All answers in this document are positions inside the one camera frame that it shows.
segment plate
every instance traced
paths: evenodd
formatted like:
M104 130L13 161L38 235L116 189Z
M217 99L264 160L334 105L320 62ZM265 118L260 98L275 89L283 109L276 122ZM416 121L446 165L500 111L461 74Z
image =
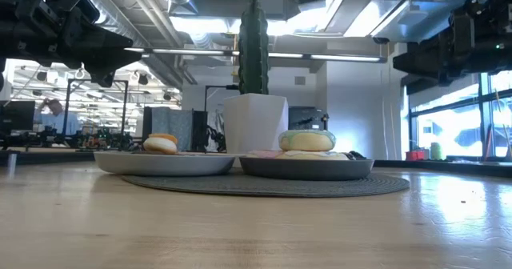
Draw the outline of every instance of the plate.
M347 181L363 179L371 172L374 160L293 160L241 157L243 171L259 177Z
M94 152L103 171L125 175L207 176L225 174L231 169L233 156L221 155L150 155L122 152Z

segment green cactus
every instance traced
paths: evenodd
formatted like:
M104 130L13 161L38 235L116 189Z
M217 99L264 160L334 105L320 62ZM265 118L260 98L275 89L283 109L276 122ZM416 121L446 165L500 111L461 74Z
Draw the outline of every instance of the green cactus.
M238 40L241 94L269 94L267 27L265 12L259 7L259 0L250 0L249 7L242 14Z

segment person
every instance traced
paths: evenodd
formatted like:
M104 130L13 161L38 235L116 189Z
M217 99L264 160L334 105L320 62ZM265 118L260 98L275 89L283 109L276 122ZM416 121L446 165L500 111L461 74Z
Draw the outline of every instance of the person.
M51 114L42 114L42 110L46 106L50 108ZM44 126L51 126L57 129L58 134L61 134L64 129L64 109L62 108L62 104L57 99L49 100L46 98L35 111L34 121ZM75 135L77 130L80 130L78 117L75 113L68 112L66 135Z

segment computer monitor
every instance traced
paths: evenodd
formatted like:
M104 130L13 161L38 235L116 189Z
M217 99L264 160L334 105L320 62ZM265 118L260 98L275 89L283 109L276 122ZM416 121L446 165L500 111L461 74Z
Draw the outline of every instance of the computer monitor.
M0 101L0 131L34 129L35 101Z

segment woven placemat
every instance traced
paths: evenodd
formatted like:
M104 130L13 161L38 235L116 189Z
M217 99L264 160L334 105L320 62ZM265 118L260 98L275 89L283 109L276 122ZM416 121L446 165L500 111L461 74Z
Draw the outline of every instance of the woven placemat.
M135 185L155 189L215 195L274 197L351 197L386 194L409 188L409 181L380 174L354 181L299 181L228 174L205 177L123 175Z

